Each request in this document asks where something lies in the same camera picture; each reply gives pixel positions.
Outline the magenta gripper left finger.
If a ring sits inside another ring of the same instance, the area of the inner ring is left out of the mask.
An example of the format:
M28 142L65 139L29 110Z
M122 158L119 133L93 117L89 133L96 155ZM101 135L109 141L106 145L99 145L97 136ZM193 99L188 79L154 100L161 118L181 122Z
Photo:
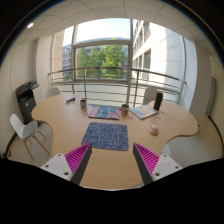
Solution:
M91 153L92 144L87 143L67 154L57 153L42 166L42 169L79 185Z

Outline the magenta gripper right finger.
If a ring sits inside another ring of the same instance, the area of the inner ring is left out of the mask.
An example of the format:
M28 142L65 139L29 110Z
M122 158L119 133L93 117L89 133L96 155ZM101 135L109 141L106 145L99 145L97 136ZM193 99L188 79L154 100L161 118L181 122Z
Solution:
M145 185L182 169L169 155L158 155L137 143L133 144L133 154Z

